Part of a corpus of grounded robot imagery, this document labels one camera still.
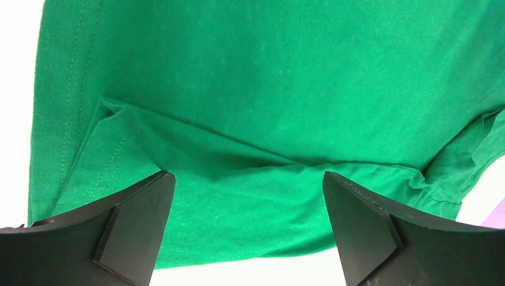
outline seam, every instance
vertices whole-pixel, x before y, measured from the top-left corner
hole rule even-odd
[[[104,196],[104,194],[105,194],[106,190],[108,189],[108,187],[109,187],[110,183],[111,183],[111,182],[112,182],[112,180],[114,179],[114,176],[116,175],[117,171],[119,170],[119,168],[121,168],[121,167],[122,167],[122,165],[123,165],[123,163],[124,163],[124,161],[125,161],[126,157],[128,157],[128,155],[130,155],[130,153],[133,151],[133,149],[135,149],[135,148],[141,148],[141,147],[143,147],[144,145],[148,144],[150,141],[151,141],[151,138],[150,138],[150,139],[148,139],[147,141],[145,141],[144,143],[142,143],[141,145],[138,145],[138,146],[132,146],[132,147],[130,147],[130,149],[128,150],[128,152],[126,152],[126,154],[124,155],[124,157],[121,159],[121,161],[120,161],[120,162],[119,162],[119,164],[117,165],[117,167],[116,167],[116,169],[114,170],[113,174],[111,175],[111,177],[110,177],[109,181],[108,181],[108,182],[107,182],[107,184],[105,185],[104,190],[103,190],[102,194],[100,195],[100,197],[103,197],[103,196]]]
[[[82,109],[84,106],[84,90],[86,86],[86,79],[88,78],[88,71],[89,71],[89,63],[91,62],[91,56],[93,53],[93,46],[95,44],[95,36],[96,36],[96,30],[98,30],[98,23],[100,21],[100,16],[102,12],[102,6],[103,6],[104,1],[101,0],[98,2],[98,9],[96,11],[96,20],[95,20],[95,25],[93,27],[93,32],[91,34],[91,44],[89,46],[89,51],[88,51],[88,59],[85,65],[84,69],[84,77],[82,80],[82,87],[81,87],[81,93],[80,93],[80,102],[79,102],[79,123],[77,127],[77,140],[76,140],[76,152],[79,150],[79,140],[80,140],[80,130],[82,127]]]
[[[100,184],[103,176],[105,175],[106,171],[109,169],[110,167],[110,164],[114,161],[114,158],[116,157],[117,153],[119,152],[119,149],[121,149],[121,147],[123,146],[123,144],[126,142],[126,141],[129,141],[135,137],[137,137],[137,135],[140,134],[140,131],[137,132],[136,134],[134,134],[132,137],[130,138],[125,138],[123,140],[121,140],[121,143],[119,143],[119,146],[117,147],[117,149],[115,150],[114,154],[112,155],[112,157],[109,159],[109,161],[107,162],[107,164],[105,165],[105,168],[104,170],[102,171],[102,173],[100,174],[100,176],[98,177],[98,179],[96,180],[96,183],[95,183],[95,186],[93,186],[93,188],[91,189],[91,192],[89,193],[89,196],[88,196],[88,199],[86,200],[86,203],[85,204],[88,204],[89,201],[91,200],[91,197],[93,196],[93,193],[95,192],[95,190],[98,188],[98,185]]]
[[[77,23],[76,37],[74,40],[74,50],[72,52],[72,57],[70,60],[70,68],[68,69],[68,88],[67,88],[67,105],[65,108],[65,129],[63,133],[63,153],[61,155],[61,184],[65,179],[65,163],[66,163],[66,151],[67,151],[67,138],[68,138],[68,120],[70,115],[70,90],[72,87],[72,75],[74,74],[74,61],[77,54],[77,43],[79,41],[80,28],[82,26],[82,20],[85,10],[85,0],[81,1],[81,9],[79,13],[79,22]]]

